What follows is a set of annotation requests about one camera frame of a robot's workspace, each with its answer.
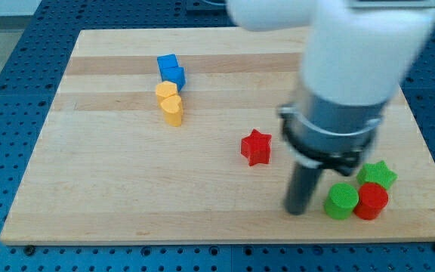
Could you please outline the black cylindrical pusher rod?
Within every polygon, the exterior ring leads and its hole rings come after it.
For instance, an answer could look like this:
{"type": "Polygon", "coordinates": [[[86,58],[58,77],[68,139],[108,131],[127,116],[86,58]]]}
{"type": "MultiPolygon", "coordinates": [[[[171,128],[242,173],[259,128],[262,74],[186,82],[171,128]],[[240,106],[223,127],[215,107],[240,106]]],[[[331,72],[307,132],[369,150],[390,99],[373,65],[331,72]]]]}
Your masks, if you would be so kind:
{"type": "Polygon", "coordinates": [[[302,215],[306,212],[321,174],[321,168],[295,163],[284,199],[284,207],[289,214],[302,215]]]}

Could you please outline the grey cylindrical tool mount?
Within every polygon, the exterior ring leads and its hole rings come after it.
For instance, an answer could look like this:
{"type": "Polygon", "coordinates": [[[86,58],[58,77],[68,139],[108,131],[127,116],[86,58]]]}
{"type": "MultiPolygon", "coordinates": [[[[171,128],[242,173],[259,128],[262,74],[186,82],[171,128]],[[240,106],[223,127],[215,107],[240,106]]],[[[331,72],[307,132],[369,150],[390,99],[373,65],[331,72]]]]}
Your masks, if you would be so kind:
{"type": "Polygon", "coordinates": [[[340,101],[336,93],[327,98],[298,83],[292,100],[277,109],[282,138],[295,157],[293,172],[351,175],[372,148],[383,107],[383,101],[354,104],[350,96],[340,101]]]}

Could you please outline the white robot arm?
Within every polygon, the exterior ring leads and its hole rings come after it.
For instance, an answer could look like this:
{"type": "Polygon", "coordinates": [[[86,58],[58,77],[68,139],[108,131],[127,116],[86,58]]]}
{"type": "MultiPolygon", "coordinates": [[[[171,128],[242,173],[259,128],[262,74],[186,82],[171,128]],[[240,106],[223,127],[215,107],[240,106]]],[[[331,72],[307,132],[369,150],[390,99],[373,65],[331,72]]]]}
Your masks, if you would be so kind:
{"type": "Polygon", "coordinates": [[[382,110],[435,24],[435,1],[228,0],[249,31],[310,26],[292,100],[278,109],[295,157],[284,206],[304,213],[326,169],[348,176],[371,153],[382,110]]]}

